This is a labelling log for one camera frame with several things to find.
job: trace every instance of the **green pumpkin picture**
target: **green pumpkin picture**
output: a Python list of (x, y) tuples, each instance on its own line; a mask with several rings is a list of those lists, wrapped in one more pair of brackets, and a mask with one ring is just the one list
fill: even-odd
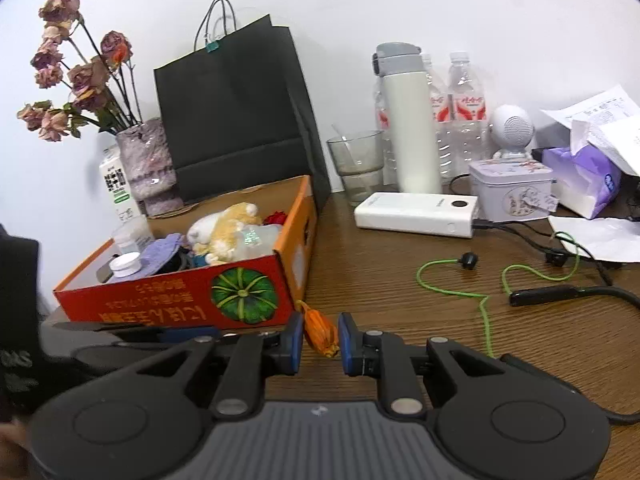
[(227, 269), (211, 281), (211, 301), (228, 318), (250, 325), (271, 319), (278, 308), (271, 280), (244, 267)]

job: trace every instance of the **clear plastic bottle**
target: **clear plastic bottle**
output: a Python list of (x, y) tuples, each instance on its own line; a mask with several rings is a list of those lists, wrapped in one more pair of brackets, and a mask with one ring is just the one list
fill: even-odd
[(398, 166), (394, 154), (394, 145), (389, 129), (389, 116), (386, 111), (385, 97), (382, 93), (382, 82), (376, 78), (373, 101), (376, 112), (376, 128), (382, 132), (383, 150), (385, 153), (385, 167), (383, 170), (385, 185), (396, 186), (398, 184)]
[(449, 91), (444, 81), (433, 70), (431, 55), (423, 54), (424, 68), (427, 71), (427, 83), (431, 95), (433, 119), (436, 121), (436, 138), (438, 139), (438, 157), (440, 158), (440, 176), (443, 184), (447, 184), (456, 176), (453, 146), (451, 145), (451, 105)]
[(469, 162), (486, 158), (484, 130), (486, 104), (478, 76), (466, 52), (450, 54), (449, 92), (451, 96), (453, 147), (456, 174), (468, 173)]

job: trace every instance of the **gray glass cup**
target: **gray glass cup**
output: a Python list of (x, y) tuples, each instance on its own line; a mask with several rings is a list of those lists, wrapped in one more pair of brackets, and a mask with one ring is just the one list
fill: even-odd
[(385, 167), (382, 140), (382, 132), (369, 131), (333, 137), (326, 142), (335, 171), (353, 206), (382, 191)]

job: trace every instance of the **thermos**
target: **thermos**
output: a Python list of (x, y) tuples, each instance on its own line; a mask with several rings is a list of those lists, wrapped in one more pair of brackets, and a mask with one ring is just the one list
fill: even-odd
[(441, 193), (436, 126), (420, 47), (379, 44), (373, 71), (382, 80), (400, 191)]

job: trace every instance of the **green earphone wire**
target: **green earphone wire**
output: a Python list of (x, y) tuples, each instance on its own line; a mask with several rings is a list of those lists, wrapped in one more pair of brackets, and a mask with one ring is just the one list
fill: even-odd
[[(574, 238), (569, 233), (566, 233), (564, 231), (554, 232), (551, 235), (551, 238), (555, 238), (556, 235), (560, 235), (560, 234), (567, 236), (569, 238), (568, 241), (571, 241), (572, 243), (575, 244)], [(543, 280), (548, 280), (550, 282), (564, 282), (565, 280), (568, 280), (570, 277), (572, 277), (575, 274), (576, 270), (578, 270), (578, 265), (580, 264), (579, 252), (580, 251), (578, 250), (578, 247), (576, 247), (573, 268), (569, 271), (568, 274), (560, 277), (547, 276), (546, 274), (543, 274), (539, 270), (524, 264), (513, 264), (505, 267), (502, 270), (502, 273), (500, 275), (500, 278), (502, 280), (502, 288), (504, 289), (505, 294), (507, 295), (511, 294), (511, 288), (509, 287), (509, 283), (507, 282), (507, 273), (510, 270), (515, 270), (515, 269), (526, 270), (527, 272), (531, 272), (535, 274), (537, 277), (542, 278)], [(437, 286), (429, 285), (422, 279), (422, 273), (428, 267), (434, 266), (436, 264), (456, 264), (457, 262), (458, 260), (434, 260), (432, 262), (427, 262), (418, 268), (418, 270), (415, 273), (415, 280), (416, 282), (418, 282), (418, 285), (422, 286), (423, 288), (426, 288), (427, 290), (432, 290), (433, 292), (439, 292), (440, 294), (447, 294), (448, 296), (460, 296), (462, 298), (480, 298), (480, 303), (478, 304), (478, 310), (482, 315), (482, 326), (484, 327), (484, 347), (486, 349), (486, 354), (491, 358), (495, 358), (494, 347), (493, 347), (492, 336), (491, 336), (492, 334), (491, 320), (485, 308), (486, 302), (489, 300), (491, 296), (489, 294), (478, 294), (476, 292), (462, 292), (460, 290), (447, 290), (445, 288), (439, 288)]]

